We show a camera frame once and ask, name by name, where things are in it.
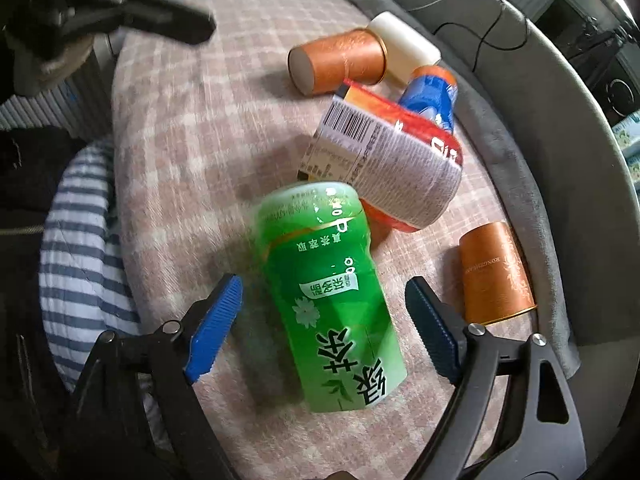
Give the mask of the red snack cup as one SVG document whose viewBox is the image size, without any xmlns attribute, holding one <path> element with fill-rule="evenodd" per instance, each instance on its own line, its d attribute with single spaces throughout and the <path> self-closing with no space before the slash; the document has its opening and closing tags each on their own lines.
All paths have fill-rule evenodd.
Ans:
<svg viewBox="0 0 640 480">
<path fill-rule="evenodd" d="M 346 183 L 374 221 L 416 232 L 444 214 L 463 162 L 452 133 L 346 79 L 318 123 L 298 177 Z"/>
</svg>

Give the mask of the pink plaid blanket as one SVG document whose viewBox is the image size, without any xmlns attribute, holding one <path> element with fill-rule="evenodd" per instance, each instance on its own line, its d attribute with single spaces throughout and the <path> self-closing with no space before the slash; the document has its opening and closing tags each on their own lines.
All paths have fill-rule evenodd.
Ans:
<svg viewBox="0 0 640 480">
<path fill-rule="evenodd" d="M 460 237 L 506 218 L 463 129 L 463 177 L 424 231 L 378 233 L 373 257 L 407 367 L 367 410 L 314 414 L 304 402 L 279 313 L 258 269 L 254 205 L 296 179 L 327 96 L 304 98 L 288 76 L 298 44 L 362 27 L 347 0 L 200 0 L 215 15 L 208 44 L 190 48 L 130 32 L 113 86 L 115 179 L 122 258 L 143 327 L 155 330 L 239 274 L 243 309 L 213 370 L 194 390 L 245 479 L 401 479 L 452 393 L 405 308 L 421 275 L 442 301 L 463 304 Z"/>
</svg>

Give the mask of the orange cup near cushion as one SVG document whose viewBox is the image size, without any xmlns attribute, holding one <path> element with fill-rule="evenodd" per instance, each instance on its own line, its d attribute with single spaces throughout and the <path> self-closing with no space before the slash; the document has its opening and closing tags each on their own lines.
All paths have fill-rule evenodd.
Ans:
<svg viewBox="0 0 640 480">
<path fill-rule="evenodd" d="M 459 250 L 466 322 L 494 324 L 537 307 L 525 264 L 506 222 L 487 223 L 465 233 Z"/>
</svg>

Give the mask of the white plastic cup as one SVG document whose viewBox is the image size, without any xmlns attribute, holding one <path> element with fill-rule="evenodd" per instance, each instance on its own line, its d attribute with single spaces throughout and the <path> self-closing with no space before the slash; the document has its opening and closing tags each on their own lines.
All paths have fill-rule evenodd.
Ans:
<svg viewBox="0 0 640 480">
<path fill-rule="evenodd" d="M 408 84 L 417 68 L 436 65 L 442 58 L 430 40 L 388 11 L 372 18 L 367 29 L 383 41 L 386 72 L 403 84 Z"/>
</svg>

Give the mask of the blue orange snack cup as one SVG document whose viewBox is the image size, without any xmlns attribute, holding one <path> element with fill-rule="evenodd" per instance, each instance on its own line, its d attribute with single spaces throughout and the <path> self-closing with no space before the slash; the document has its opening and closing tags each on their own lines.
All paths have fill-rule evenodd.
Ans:
<svg viewBox="0 0 640 480">
<path fill-rule="evenodd" d="M 428 119 L 449 133 L 454 132 L 454 104 L 458 85 L 446 68 L 425 65 L 416 68 L 398 104 Z"/>
</svg>

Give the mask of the blue striped cloth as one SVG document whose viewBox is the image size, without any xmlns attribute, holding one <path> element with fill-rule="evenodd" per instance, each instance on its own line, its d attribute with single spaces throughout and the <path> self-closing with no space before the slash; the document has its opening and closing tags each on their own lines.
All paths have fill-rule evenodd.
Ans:
<svg viewBox="0 0 640 480">
<path fill-rule="evenodd" d="M 104 138 L 82 148 L 63 171 L 40 246 L 43 328 L 68 391 L 75 389 L 100 333 L 142 333 L 119 234 L 114 146 Z"/>
</svg>

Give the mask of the rolled grey blanket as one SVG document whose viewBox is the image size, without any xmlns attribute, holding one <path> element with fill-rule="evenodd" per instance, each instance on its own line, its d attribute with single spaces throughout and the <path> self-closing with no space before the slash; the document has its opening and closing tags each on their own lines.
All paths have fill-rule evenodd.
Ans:
<svg viewBox="0 0 640 480">
<path fill-rule="evenodd" d="M 580 367 L 544 199 L 512 131 L 491 103 L 487 91 L 459 55 L 442 40 L 445 66 L 462 77 L 462 122 L 483 159 L 502 200 L 528 264 L 539 327 L 547 336 L 567 378 Z"/>
</svg>

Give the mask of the orange cup by white cup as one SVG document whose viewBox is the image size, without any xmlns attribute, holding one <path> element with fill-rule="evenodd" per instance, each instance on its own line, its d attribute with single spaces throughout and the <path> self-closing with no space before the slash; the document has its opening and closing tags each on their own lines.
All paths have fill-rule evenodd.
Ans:
<svg viewBox="0 0 640 480">
<path fill-rule="evenodd" d="M 377 84 L 386 72 L 383 40 L 366 28 L 323 37 L 288 52 L 288 74 L 303 96 L 334 92 L 345 79 Z"/>
</svg>

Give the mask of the grey sofa back cushion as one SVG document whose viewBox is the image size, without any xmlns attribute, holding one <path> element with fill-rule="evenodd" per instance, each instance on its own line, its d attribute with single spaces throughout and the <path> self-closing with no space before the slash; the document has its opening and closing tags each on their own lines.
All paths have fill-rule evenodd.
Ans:
<svg viewBox="0 0 640 480">
<path fill-rule="evenodd" d="M 442 40 L 478 77 L 538 184 L 582 365 L 570 385 L 590 462 L 638 403 L 639 205 L 601 107 L 511 0 L 370 0 Z"/>
</svg>

